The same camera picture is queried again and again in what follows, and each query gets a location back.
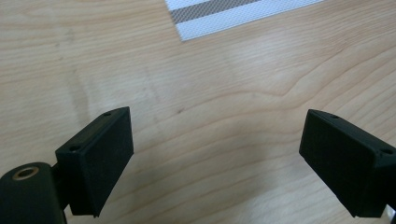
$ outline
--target wooden table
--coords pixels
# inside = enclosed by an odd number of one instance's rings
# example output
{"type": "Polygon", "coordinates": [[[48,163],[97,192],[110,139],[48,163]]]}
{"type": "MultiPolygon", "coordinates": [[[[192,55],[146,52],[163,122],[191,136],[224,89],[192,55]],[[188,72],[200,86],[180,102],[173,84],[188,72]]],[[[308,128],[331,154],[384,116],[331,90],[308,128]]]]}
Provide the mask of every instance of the wooden table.
{"type": "Polygon", "coordinates": [[[308,108],[396,145],[396,2],[327,0],[180,42],[163,0],[0,3],[0,173],[130,106],[135,154],[99,218],[353,218],[298,154],[308,108]]]}

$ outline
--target screw hole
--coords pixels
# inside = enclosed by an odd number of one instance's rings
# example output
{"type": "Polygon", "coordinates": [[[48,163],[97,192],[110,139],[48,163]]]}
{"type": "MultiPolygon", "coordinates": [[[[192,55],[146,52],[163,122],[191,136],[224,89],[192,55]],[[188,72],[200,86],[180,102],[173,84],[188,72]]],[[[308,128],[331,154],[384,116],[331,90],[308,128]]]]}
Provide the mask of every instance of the screw hole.
{"type": "Polygon", "coordinates": [[[70,147],[69,150],[74,152],[74,151],[79,150],[80,148],[81,148],[81,146],[73,146],[73,147],[70,147]]]}
{"type": "Polygon", "coordinates": [[[14,180],[24,180],[38,173],[38,167],[32,166],[19,170],[12,178],[14,180]]]}
{"type": "Polygon", "coordinates": [[[380,149],[381,152],[388,154],[388,155],[392,155],[393,154],[393,150],[387,149],[387,148],[382,148],[380,149]]]}

